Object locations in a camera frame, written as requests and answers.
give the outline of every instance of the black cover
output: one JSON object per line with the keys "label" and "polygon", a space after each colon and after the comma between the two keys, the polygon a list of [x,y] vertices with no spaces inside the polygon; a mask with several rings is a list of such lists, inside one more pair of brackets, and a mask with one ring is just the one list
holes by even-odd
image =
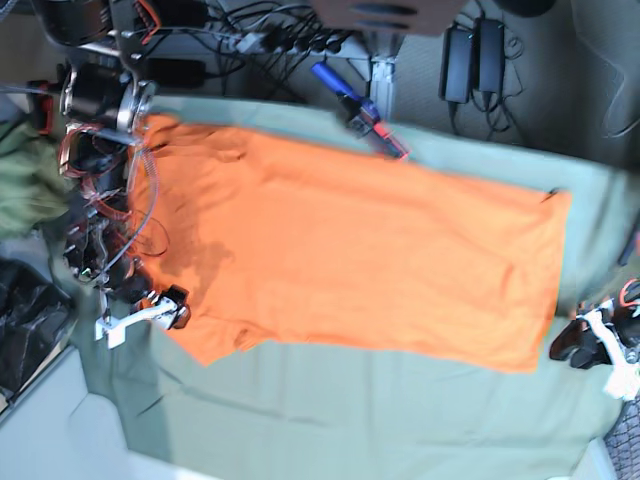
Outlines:
{"label": "black cover", "polygon": [[0,259],[0,393],[11,400],[61,340],[71,301],[29,266]]}

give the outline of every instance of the orange t-shirt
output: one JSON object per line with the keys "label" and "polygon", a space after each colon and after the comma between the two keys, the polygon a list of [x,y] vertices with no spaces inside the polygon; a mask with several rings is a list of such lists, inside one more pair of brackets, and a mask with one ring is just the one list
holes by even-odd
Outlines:
{"label": "orange t-shirt", "polygon": [[164,116],[147,140],[170,247],[144,262],[189,290],[169,335],[201,363],[275,340],[535,369],[569,194]]}

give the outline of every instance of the black power brick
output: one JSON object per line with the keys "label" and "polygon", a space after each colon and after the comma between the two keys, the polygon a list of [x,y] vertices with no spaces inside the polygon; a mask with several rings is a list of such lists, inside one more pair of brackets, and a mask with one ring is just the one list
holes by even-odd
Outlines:
{"label": "black power brick", "polygon": [[502,98],[504,82],[504,24],[498,20],[478,19],[474,26],[475,89]]}
{"label": "black power brick", "polygon": [[440,98],[447,102],[468,103],[472,88],[473,38],[470,30],[457,26],[445,32]]}
{"label": "black power brick", "polygon": [[201,88],[209,78],[204,62],[182,58],[150,58],[147,75],[160,87],[189,90]]}

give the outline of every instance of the metal bracket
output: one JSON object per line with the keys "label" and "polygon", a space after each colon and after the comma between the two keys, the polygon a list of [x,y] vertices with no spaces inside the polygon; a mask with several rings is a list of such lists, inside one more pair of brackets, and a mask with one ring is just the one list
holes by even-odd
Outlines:
{"label": "metal bracket", "polygon": [[372,59],[369,98],[378,107],[380,116],[388,120],[393,113],[395,95],[395,58]]}
{"label": "metal bracket", "polygon": [[133,8],[133,0],[109,0],[109,7],[120,61],[131,72],[135,96],[138,82],[143,78],[142,54],[144,52],[140,36],[135,33],[134,19],[137,17],[137,12]]}
{"label": "metal bracket", "polygon": [[367,58],[347,58],[347,63],[353,68],[358,74],[360,78],[365,82],[369,83],[371,81],[371,60],[369,57]]}
{"label": "metal bracket", "polygon": [[111,350],[126,341],[127,327],[134,323],[148,320],[168,330],[178,313],[178,305],[169,298],[163,297],[155,307],[144,308],[122,319],[109,316],[99,318],[95,324],[95,339],[101,340],[106,336],[107,347]]}

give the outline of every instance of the power adapter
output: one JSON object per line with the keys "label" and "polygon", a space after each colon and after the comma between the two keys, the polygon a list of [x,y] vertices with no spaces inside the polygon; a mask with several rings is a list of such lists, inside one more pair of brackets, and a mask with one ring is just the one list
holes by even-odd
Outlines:
{"label": "power adapter", "polygon": [[447,29],[440,71],[440,98],[447,102],[468,103],[472,87],[474,34],[453,26]]}
{"label": "power adapter", "polygon": [[147,63],[147,75],[160,87],[201,88],[210,75],[207,66],[199,60],[178,58],[150,58]]}
{"label": "power adapter", "polygon": [[154,10],[163,27],[205,28],[209,21],[209,7],[198,0],[153,0]]}
{"label": "power adapter", "polygon": [[504,24],[498,20],[478,19],[474,25],[474,41],[475,89],[483,93],[485,99],[490,99],[492,94],[502,98],[505,69]]}

